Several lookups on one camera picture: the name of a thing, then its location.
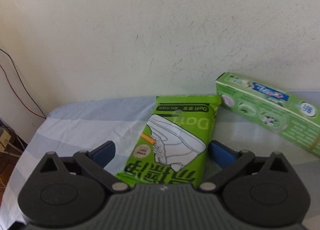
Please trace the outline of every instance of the cardboard box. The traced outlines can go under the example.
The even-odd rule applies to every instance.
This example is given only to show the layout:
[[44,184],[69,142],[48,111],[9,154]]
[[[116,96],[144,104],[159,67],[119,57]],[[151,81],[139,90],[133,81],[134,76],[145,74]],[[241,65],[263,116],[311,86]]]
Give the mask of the cardboard box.
[[256,80],[224,73],[216,80],[222,106],[320,157],[320,108]]
[[0,152],[5,152],[8,143],[10,142],[11,135],[3,128],[0,128]]

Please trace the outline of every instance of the red cable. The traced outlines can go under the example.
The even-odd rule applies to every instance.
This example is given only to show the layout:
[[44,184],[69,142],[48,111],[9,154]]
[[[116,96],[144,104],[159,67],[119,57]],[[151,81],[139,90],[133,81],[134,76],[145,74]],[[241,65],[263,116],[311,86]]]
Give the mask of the red cable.
[[36,114],[35,112],[31,111],[31,110],[23,103],[23,101],[22,101],[22,100],[20,99],[20,97],[17,95],[17,93],[15,92],[15,90],[12,88],[12,86],[11,86],[11,84],[10,84],[10,81],[9,81],[9,79],[8,79],[8,77],[7,77],[7,73],[5,72],[5,70],[3,69],[3,67],[1,66],[1,64],[0,64],[0,67],[1,67],[1,69],[3,70],[3,72],[4,72],[4,74],[5,74],[5,78],[7,79],[8,83],[9,83],[9,85],[10,85],[10,87],[11,87],[11,90],[14,92],[14,94],[16,95],[16,97],[18,97],[18,99],[19,99],[20,102],[23,104],[23,106],[24,106],[25,108],[27,108],[28,111],[31,112],[31,113],[33,113],[34,115],[36,115],[36,116],[38,116],[38,117],[40,117],[40,118],[45,119],[43,116],[38,115],[38,114]]

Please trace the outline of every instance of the white sneaker drawing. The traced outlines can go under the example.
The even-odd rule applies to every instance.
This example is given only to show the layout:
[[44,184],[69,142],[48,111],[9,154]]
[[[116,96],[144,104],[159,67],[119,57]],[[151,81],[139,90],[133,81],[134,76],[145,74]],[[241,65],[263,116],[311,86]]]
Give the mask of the white sneaker drawing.
[[200,153],[205,151],[205,143],[176,125],[175,123],[154,114],[147,122],[151,136],[156,140],[153,146],[155,161],[163,165],[171,165],[177,172]]

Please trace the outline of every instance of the metal screw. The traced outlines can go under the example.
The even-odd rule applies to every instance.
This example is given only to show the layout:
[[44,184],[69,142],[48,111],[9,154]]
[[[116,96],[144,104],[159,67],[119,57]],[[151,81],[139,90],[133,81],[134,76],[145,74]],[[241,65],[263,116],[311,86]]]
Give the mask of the metal screw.
[[200,185],[200,188],[205,191],[213,191],[216,189],[216,187],[217,187],[216,184],[211,182],[203,182]]
[[124,182],[116,182],[111,187],[115,191],[125,191],[129,186]]

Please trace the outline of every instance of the bed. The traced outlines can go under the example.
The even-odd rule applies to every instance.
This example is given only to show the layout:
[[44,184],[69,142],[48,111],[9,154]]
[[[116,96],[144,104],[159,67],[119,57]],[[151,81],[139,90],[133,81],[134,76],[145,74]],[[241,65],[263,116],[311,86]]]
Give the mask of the bed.
[[[320,106],[320,91],[294,93]],[[14,221],[24,221],[17,197],[46,152],[55,151],[59,156],[72,156],[79,150],[92,150],[112,140],[116,144],[116,156],[105,170],[115,174],[124,168],[154,105],[155,97],[106,99],[70,103],[51,112],[10,177],[0,208],[2,229],[7,229]],[[311,195],[311,206],[303,224],[310,230],[320,229],[320,159],[223,108],[217,114],[213,139],[234,150],[249,149],[257,156],[268,156],[275,150],[283,152]],[[210,173],[210,166],[207,167],[206,174]]]

